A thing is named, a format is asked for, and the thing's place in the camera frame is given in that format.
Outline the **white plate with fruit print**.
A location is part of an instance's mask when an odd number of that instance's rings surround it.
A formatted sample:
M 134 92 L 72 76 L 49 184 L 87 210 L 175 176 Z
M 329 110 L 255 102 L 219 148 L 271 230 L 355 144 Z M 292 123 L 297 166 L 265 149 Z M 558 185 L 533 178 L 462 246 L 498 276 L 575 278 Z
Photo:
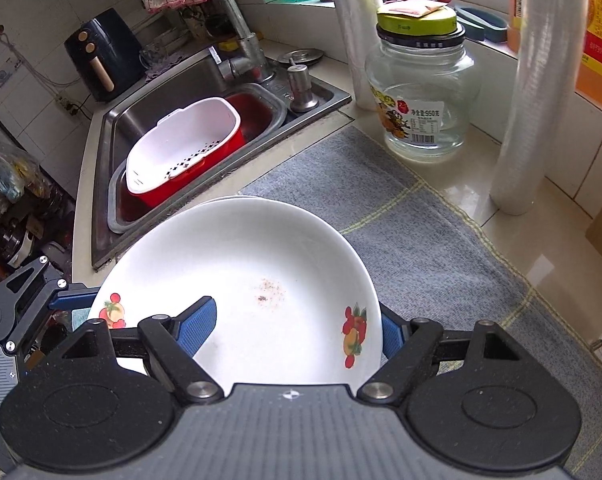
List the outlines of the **white plate with fruit print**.
M 224 390 L 239 382 L 357 389 L 380 367 L 373 281 L 347 240 L 300 207 L 236 196 L 175 214 L 115 265 L 90 315 L 131 328 L 205 296 L 216 322 L 194 358 Z

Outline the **stainless steel sink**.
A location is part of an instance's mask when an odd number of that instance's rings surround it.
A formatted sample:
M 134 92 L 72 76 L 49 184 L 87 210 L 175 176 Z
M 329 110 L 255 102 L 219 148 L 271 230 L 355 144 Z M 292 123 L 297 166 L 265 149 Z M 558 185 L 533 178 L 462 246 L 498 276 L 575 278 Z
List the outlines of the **stainless steel sink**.
M 228 62 L 201 50 L 111 104 L 100 124 L 92 212 L 92 267 L 144 234 L 251 159 L 351 102 L 311 78 L 301 110 L 284 67 L 253 82 L 229 79 Z

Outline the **chrome faucet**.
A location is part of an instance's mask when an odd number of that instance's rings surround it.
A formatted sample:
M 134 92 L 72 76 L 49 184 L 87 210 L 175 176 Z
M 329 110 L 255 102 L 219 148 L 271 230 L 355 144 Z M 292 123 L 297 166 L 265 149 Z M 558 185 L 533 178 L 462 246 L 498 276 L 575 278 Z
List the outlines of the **chrome faucet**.
M 237 32 L 238 44 L 241 55 L 231 58 L 228 66 L 228 77 L 239 78 L 248 74 L 254 81 L 261 84 L 275 76 L 269 62 L 260 47 L 257 35 L 249 28 L 243 13 L 235 0 L 220 0 L 225 14 Z

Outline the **black air fryer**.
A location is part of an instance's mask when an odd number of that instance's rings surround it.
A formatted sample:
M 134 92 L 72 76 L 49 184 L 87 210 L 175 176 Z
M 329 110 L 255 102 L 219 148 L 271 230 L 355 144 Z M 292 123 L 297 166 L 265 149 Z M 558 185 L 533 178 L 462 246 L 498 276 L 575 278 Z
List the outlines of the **black air fryer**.
M 145 75 L 142 46 L 115 9 L 82 24 L 64 47 L 96 102 L 118 98 Z

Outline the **white colander basket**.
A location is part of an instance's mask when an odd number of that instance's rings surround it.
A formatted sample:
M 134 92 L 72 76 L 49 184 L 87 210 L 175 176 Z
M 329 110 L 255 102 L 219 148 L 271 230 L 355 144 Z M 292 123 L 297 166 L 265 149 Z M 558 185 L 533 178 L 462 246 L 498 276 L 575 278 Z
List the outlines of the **white colander basket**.
M 160 204 L 241 148 L 240 124 L 236 108 L 217 96 L 173 110 L 133 145 L 128 191 L 150 207 Z

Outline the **large glass jar yellow lid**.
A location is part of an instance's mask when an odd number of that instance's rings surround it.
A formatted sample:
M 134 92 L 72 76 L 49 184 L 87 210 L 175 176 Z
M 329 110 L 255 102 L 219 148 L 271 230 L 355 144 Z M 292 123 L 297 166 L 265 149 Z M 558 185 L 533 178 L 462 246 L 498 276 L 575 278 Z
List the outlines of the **large glass jar yellow lid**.
M 433 0 L 391 1 L 377 11 L 376 32 L 365 73 L 387 147 L 416 162 L 452 156 L 481 87 L 455 10 Z

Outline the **grey checked dish mat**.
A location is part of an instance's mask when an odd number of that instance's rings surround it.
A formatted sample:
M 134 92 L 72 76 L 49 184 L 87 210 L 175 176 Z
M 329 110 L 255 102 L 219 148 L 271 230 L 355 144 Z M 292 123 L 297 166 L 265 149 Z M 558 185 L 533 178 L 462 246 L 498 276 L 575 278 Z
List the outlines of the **grey checked dish mat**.
M 468 214 L 352 126 L 269 170 L 243 195 L 280 200 L 337 229 L 402 318 L 452 330 L 497 322 L 574 396 L 583 422 L 566 468 L 602 479 L 602 365 Z

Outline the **red basin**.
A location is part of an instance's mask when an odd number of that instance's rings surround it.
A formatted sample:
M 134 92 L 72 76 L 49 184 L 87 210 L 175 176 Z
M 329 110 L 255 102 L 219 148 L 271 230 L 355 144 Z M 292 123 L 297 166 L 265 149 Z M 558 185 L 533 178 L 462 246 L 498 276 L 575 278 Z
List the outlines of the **red basin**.
M 285 117 L 283 103 L 254 84 L 173 110 L 132 146 L 110 179 L 110 222 L 124 231 Z

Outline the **stack of plastic cups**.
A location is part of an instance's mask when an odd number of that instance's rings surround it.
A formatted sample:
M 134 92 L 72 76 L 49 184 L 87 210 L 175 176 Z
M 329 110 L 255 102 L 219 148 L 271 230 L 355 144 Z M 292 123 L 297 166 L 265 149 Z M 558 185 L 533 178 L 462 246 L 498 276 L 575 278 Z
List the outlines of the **stack of plastic cups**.
M 560 116 L 575 88 L 587 0 L 522 0 L 518 66 L 504 143 L 490 190 L 505 214 L 533 206 Z

